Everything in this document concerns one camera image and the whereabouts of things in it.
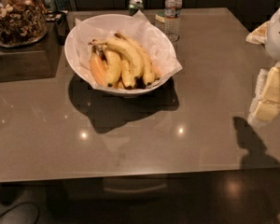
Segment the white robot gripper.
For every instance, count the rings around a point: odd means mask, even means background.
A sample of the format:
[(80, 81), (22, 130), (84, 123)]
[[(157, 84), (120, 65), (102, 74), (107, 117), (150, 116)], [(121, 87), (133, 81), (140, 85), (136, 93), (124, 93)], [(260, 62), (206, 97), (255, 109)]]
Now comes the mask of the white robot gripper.
[[(276, 61), (280, 61), (280, 8), (269, 20), (265, 48)], [(247, 122), (252, 126), (264, 126), (280, 113), (280, 62), (270, 70), (261, 69), (257, 77), (255, 97), (249, 108)]]

